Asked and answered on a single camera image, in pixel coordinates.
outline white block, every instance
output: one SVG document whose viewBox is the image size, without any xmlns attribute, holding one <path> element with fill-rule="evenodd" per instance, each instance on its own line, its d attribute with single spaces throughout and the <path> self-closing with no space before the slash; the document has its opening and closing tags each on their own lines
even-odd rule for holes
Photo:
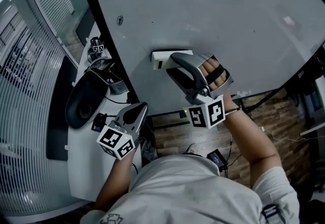
<svg viewBox="0 0 325 224">
<path fill-rule="evenodd" d="M 209 103 L 183 109 L 193 127 L 210 129 L 225 120 L 223 95 Z"/>
<path fill-rule="evenodd" d="M 151 53 L 151 63 L 153 64 L 153 69 L 165 69 L 164 65 L 174 52 L 181 52 L 193 55 L 193 52 L 191 50 L 153 51 Z"/>
<path fill-rule="evenodd" d="M 104 126 L 98 136 L 97 142 L 101 145 L 104 152 L 119 160 L 123 159 L 136 147 L 132 136 L 122 133 L 121 131 L 113 129 L 107 125 Z"/>
</svg>

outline black strap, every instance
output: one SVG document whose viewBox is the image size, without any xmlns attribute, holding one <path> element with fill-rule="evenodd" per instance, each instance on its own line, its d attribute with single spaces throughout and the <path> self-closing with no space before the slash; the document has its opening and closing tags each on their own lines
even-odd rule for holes
<svg viewBox="0 0 325 224">
<path fill-rule="evenodd" d="M 216 68 L 213 72 L 211 72 L 205 79 L 208 82 L 208 85 L 215 81 L 220 75 L 224 72 L 224 67 L 219 64 L 218 68 Z"/>
</svg>

